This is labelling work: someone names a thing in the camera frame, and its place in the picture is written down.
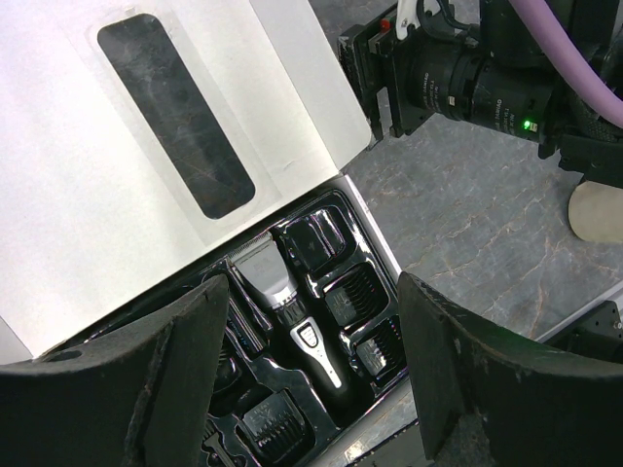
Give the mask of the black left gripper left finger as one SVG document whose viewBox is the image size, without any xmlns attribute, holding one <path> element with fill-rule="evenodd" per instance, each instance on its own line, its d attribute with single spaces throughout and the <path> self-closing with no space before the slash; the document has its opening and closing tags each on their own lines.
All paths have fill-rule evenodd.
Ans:
<svg viewBox="0 0 623 467">
<path fill-rule="evenodd" d="M 1 369 L 5 466 L 195 466 L 229 305 L 222 275 L 105 336 Z"/>
</svg>

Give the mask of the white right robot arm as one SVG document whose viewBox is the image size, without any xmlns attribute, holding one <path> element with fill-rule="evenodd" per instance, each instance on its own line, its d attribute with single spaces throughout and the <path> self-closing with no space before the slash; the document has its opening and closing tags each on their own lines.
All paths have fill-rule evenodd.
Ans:
<svg viewBox="0 0 623 467">
<path fill-rule="evenodd" d="M 622 238 L 622 30 L 615 1 L 483 1 L 480 20 L 400 1 L 338 40 L 376 139 L 433 114 L 534 142 L 581 174 L 575 234 Z M 533 341 L 404 272 L 399 318 L 423 453 L 437 466 L 618 466 L 622 294 Z"/>
</svg>

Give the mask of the black silver hair clipper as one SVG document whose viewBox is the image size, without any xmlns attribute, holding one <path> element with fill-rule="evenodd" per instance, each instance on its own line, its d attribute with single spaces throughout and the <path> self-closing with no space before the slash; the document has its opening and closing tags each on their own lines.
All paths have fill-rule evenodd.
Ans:
<svg viewBox="0 0 623 467">
<path fill-rule="evenodd" d="M 263 233 L 228 254 L 247 294 L 287 337 L 327 408 L 345 414 L 354 401 L 352 370 L 337 339 L 322 324 L 270 233 Z"/>
</svg>

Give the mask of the black comb guard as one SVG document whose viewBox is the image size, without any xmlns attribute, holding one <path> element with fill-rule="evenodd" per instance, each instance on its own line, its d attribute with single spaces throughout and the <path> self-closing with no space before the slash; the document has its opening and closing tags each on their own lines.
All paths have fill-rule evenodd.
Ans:
<svg viewBox="0 0 623 467">
<path fill-rule="evenodd" d="M 329 311 L 343 328 L 368 321 L 389 303 L 385 287 L 369 263 L 352 267 L 330 284 L 324 293 Z"/>
<path fill-rule="evenodd" d="M 272 394 L 246 412 L 238 430 L 264 466 L 294 466 L 315 441 L 305 416 L 287 390 Z"/>
<path fill-rule="evenodd" d="M 406 368 L 399 317 L 384 319 L 355 346 L 355 353 L 377 386 L 389 384 Z"/>
</svg>

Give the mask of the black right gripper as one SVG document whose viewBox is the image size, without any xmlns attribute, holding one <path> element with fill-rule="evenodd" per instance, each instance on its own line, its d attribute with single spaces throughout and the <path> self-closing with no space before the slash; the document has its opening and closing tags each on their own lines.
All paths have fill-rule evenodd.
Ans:
<svg viewBox="0 0 623 467">
<path fill-rule="evenodd" d="M 487 14 L 451 1 L 399 1 L 338 39 L 338 57 L 374 138 L 410 135 L 432 115 L 485 126 Z"/>
</svg>

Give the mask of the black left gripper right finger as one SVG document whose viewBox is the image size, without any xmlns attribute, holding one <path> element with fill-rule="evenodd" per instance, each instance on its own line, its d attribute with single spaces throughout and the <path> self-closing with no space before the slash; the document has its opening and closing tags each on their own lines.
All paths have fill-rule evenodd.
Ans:
<svg viewBox="0 0 623 467">
<path fill-rule="evenodd" d="M 399 320 L 423 451 L 438 466 L 618 466 L 622 363 L 525 338 L 409 273 Z"/>
</svg>

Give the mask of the white cardboard box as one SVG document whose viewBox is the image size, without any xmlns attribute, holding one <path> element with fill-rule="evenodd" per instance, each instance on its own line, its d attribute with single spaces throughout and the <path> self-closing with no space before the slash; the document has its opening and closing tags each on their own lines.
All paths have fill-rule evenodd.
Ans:
<svg viewBox="0 0 623 467">
<path fill-rule="evenodd" d="M 319 188 L 372 133 L 305 1 L 1 5 L 1 369 Z"/>
</svg>

